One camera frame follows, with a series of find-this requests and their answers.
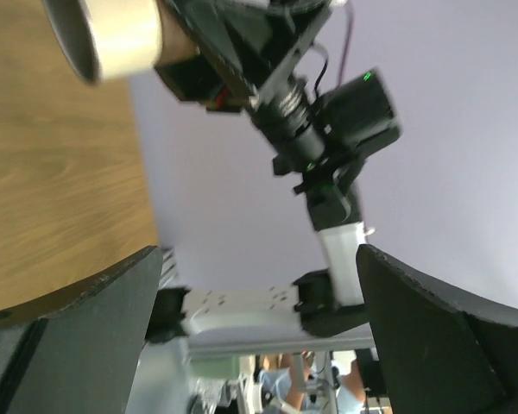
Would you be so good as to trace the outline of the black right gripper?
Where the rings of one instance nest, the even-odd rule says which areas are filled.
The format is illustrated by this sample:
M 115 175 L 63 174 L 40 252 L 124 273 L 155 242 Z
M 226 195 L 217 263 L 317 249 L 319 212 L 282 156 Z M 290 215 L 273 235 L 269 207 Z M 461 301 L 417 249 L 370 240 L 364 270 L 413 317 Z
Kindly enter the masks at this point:
M 332 13 L 327 1 L 164 4 L 197 53 L 155 71 L 181 102 L 213 112 L 253 110 L 270 102 Z

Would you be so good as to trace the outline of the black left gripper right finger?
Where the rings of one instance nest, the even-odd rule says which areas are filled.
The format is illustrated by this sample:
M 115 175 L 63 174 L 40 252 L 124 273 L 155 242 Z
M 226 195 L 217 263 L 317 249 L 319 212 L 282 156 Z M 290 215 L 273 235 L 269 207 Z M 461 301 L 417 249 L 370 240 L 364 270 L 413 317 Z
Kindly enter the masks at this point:
M 357 251 L 370 327 L 396 413 L 518 413 L 518 309 Z

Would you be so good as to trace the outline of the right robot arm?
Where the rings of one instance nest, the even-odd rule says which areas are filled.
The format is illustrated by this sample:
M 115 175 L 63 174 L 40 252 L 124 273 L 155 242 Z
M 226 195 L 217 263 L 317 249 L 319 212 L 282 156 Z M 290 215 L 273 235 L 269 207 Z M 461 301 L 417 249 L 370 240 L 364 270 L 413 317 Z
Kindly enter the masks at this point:
M 333 89 L 308 87 L 295 73 L 318 46 L 333 1 L 163 1 L 161 9 L 196 50 L 160 64 L 162 83 L 183 103 L 210 113 L 245 113 L 275 151 L 277 176 L 297 173 L 294 192 L 327 258 L 325 270 L 295 281 L 301 329 L 329 338 L 368 321 L 356 254 L 366 242 L 356 185 L 366 160 L 401 135 L 377 70 Z

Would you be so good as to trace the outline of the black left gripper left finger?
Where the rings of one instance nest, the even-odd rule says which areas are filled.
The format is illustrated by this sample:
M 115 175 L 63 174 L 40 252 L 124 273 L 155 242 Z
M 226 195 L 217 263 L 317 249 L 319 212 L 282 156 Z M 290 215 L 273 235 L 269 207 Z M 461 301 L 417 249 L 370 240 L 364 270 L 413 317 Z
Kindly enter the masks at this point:
M 148 246 L 0 310 L 0 413 L 123 413 L 161 277 Z

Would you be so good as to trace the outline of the beige brown steel tumbler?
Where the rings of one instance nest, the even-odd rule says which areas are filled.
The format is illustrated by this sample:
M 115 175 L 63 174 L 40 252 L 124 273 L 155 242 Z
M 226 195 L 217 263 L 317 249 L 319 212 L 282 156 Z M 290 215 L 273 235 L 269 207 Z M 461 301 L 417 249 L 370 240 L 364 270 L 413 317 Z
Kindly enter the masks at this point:
M 43 6 L 66 60 L 89 84 L 199 54 L 162 1 L 47 0 Z

